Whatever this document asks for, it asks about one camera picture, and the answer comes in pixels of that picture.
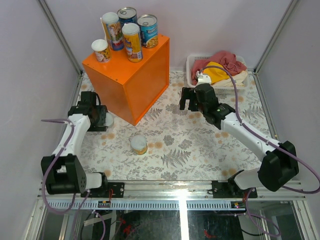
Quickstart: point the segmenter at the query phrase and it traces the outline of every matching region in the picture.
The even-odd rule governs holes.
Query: laundry basket
[[[198,54],[198,55],[189,55],[186,59],[186,85],[187,87],[194,88],[195,85],[191,84],[191,69],[196,60],[208,59],[212,54]],[[236,55],[236,60],[246,65],[245,60],[241,56]],[[244,91],[249,85],[249,75],[243,81],[244,86],[237,86],[237,91]],[[235,90],[233,86],[213,86],[215,94],[234,94]]]

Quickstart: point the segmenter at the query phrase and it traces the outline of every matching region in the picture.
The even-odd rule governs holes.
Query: orange box
[[[83,62],[84,69],[110,112],[137,125],[169,86],[169,37],[159,34],[158,45],[142,48],[143,59],[133,63],[125,49],[111,51],[109,62],[98,62],[94,53]]]

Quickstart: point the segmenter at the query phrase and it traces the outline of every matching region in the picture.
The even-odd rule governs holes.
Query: clothing
[[[218,66],[220,68],[223,68],[222,65],[213,61],[209,62],[207,66]],[[203,74],[206,74],[211,78],[211,84],[215,84],[221,80],[229,78],[229,76],[226,74],[225,71],[219,68],[213,68],[213,67],[203,70]]]
[[[241,73],[232,76],[233,79],[235,80],[235,85],[238,87],[244,87],[245,86],[245,79],[248,76],[248,72],[247,71],[242,71]],[[225,80],[221,80],[219,82],[216,82],[215,84],[213,84],[214,87],[233,87],[234,85],[231,82],[230,77],[228,79]]]
[[[219,51],[208,59],[199,59],[194,61],[191,69],[191,79],[196,79],[196,72],[200,71],[210,62],[222,65],[232,76],[235,76],[247,69],[242,62],[237,61],[235,54],[229,51]]]

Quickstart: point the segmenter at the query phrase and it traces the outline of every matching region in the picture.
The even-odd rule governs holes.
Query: tin can
[[[148,150],[147,140],[142,135],[134,136],[131,139],[130,144],[131,144],[133,151],[138,155],[145,154],[146,151]]]
[[[122,50],[125,44],[118,15],[115,12],[107,12],[102,16],[102,21],[105,24],[106,41],[110,49]]]
[[[103,39],[95,40],[91,44],[91,48],[93,49],[98,62],[107,63],[111,59],[111,53],[107,41]]]
[[[126,6],[124,8],[119,9],[117,13],[121,24],[121,28],[125,24],[137,23],[137,10],[135,10],[133,7]]]
[[[135,23],[127,23],[122,28],[124,45],[129,61],[138,63],[142,60],[140,28]]]
[[[158,21],[154,15],[145,14],[137,21],[141,29],[141,44],[147,49],[158,45]]]

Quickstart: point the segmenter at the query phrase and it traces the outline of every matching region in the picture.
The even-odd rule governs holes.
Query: label
[[[106,41],[114,51],[122,50],[124,45],[124,36],[121,31],[120,22],[105,24],[107,29]]]
[[[107,63],[111,59],[109,47],[103,51],[94,51],[96,59],[101,63]]]
[[[147,147],[147,146],[145,146],[142,150],[137,150],[137,149],[134,149],[134,148],[133,148],[133,151],[134,151],[136,154],[138,154],[138,155],[145,154],[147,150],[148,150],[148,147]]]
[[[133,16],[133,17],[129,17],[129,18],[121,18],[119,17],[120,20],[120,24],[121,24],[121,29],[125,24],[129,24],[129,23],[137,23],[137,15]]]
[[[140,26],[142,46],[150,49],[158,45],[158,25]]]
[[[124,45],[129,61],[138,63],[142,60],[142,48],[139,32],[134,35],[124,35]]]

